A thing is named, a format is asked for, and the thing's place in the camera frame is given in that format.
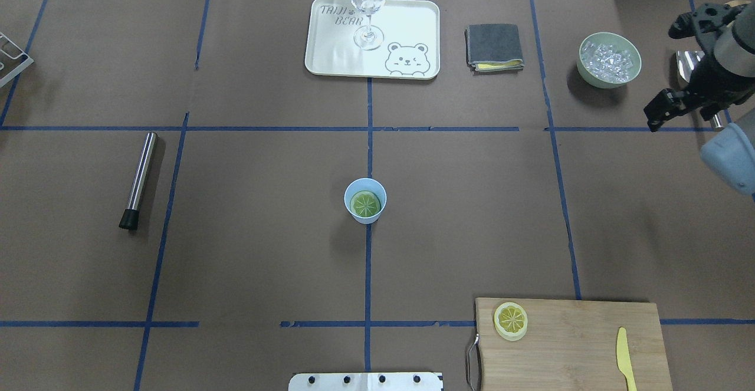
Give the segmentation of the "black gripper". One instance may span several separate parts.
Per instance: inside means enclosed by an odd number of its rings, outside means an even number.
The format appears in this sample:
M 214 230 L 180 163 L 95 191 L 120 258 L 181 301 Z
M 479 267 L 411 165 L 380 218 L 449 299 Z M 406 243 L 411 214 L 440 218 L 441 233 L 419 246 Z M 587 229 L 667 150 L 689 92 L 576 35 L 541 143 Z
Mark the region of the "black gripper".
M 651 132 L 698 110 L 709 120 L 750 97 L 750 5 L 702 4 L 682 13 L 669 27 L 672 39 L 695 37 L 705 56 L 682 90 L 661 90 L 644 108 Z

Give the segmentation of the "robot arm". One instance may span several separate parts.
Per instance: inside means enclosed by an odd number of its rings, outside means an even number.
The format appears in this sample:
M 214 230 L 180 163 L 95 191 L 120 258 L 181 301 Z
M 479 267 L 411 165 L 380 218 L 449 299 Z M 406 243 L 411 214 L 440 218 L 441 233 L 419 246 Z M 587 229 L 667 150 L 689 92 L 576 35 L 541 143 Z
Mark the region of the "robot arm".
M 661 90 L 644 108 L 652 132 L 667 121 L 698 111 L 712 119 L 754 92 L 753 3 L 703 4 L 669 26 L 672 39 L 694 37 L 704 55 L 682 90 Z M 753 112 L 725 126 L 701 147 L 705 165 L 740 194 L 754 192 Z

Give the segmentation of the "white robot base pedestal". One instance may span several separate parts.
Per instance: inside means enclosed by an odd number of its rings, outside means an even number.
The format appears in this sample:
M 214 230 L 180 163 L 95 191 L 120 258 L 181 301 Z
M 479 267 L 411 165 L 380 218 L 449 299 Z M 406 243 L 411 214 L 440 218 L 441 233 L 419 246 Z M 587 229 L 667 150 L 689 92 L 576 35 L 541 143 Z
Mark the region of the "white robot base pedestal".
M 304 373 L 289 380 L 288 390 L 443 390 L 435 372 Z

